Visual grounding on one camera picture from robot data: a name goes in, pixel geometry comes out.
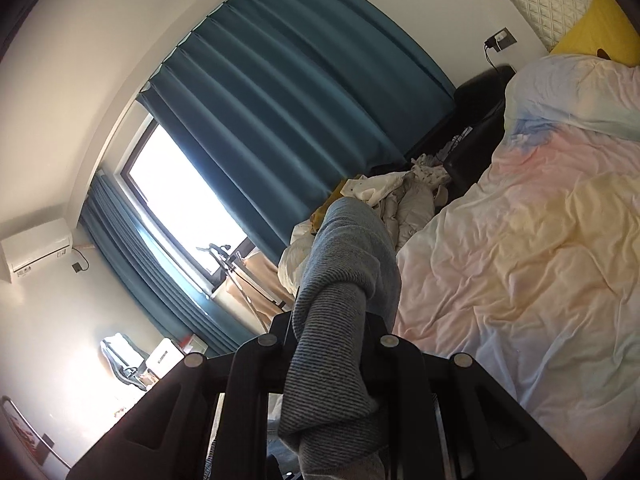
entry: air conditioner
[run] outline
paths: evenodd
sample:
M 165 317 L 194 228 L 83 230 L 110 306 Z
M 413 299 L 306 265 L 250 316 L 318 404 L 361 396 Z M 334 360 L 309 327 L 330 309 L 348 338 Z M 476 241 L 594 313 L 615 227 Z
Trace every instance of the air conditioner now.
M 39 225 L 0 242 L 11 281 L 71 254 L 73 239 L 64 219 Z

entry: striped fabric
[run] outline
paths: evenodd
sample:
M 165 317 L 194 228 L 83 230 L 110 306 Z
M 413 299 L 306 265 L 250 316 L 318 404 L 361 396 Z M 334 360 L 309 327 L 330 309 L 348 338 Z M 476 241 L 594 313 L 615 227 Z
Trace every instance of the striped fabric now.
M 360 375 L 365 312 L 391 330 L 400 275 L 372 209 L 342 198 L 328 210 L 292 318 L 298 347 L 284 387 L 280 437 L 304 474 L 331 474 L 384 447 L 385 417 Z

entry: power outlet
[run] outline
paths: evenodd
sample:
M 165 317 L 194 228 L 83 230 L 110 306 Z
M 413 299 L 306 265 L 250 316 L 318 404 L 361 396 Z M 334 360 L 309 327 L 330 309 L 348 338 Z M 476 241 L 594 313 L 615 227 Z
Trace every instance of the power outlet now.
M 514 43 L 517 43 L 517 40 L 506 27 L 503 30 L 496 32 L 492 37 L 484 42 L 487 48 L 493 48 L 496 52 L 500 52 Z

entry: blue curtain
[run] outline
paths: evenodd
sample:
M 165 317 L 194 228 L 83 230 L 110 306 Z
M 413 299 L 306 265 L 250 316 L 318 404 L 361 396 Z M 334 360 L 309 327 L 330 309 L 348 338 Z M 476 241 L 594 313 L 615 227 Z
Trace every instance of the blue curtain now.
M 211 356 L 234 352 L 254 337 L 177 269 L 103 174 L 92 181 L 80 221 L 163 335 L 180 341 L 196 334 Z
M 453 91 L 366 0 L 228 0 L 138 100 L 277 262 L 342 178 L 404 161 Z

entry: silver bolt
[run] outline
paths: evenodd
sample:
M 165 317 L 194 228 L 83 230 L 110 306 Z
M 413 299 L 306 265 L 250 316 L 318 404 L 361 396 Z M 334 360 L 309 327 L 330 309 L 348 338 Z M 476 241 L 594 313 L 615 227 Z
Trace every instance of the silver bolt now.
M 474 359 L 469 354 L 461 353 L 453 356 L 453 362 L 460 368 L 469 368 L 474 363 Z
M 258 345 L 273 346 L 278 342 L 278 337 L 274 334 L 262 334 L 258 336 Z
M 394 335 L 383 335 L 380 338 L 380 344 L 386 348 L 393 348 L 398 346 L 400 340 Z
M 204 361 L 203 355 L 198 354 L 197 352 L 194 352 L 192 354 L 187 354 L 187 356 L 184 358 L 184 365 L 187 368 L 197 368 L 202 364 L 203 361 Z

